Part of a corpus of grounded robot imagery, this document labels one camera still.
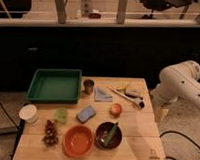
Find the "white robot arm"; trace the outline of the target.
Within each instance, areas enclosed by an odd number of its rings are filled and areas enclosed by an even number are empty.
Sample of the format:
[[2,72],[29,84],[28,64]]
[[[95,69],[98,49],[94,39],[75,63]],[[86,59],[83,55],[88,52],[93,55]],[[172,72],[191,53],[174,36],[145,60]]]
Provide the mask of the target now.
[[200,111],[200,65],[192,60],[164,67],[160,81],[151,91],[157,105],[184,98]]

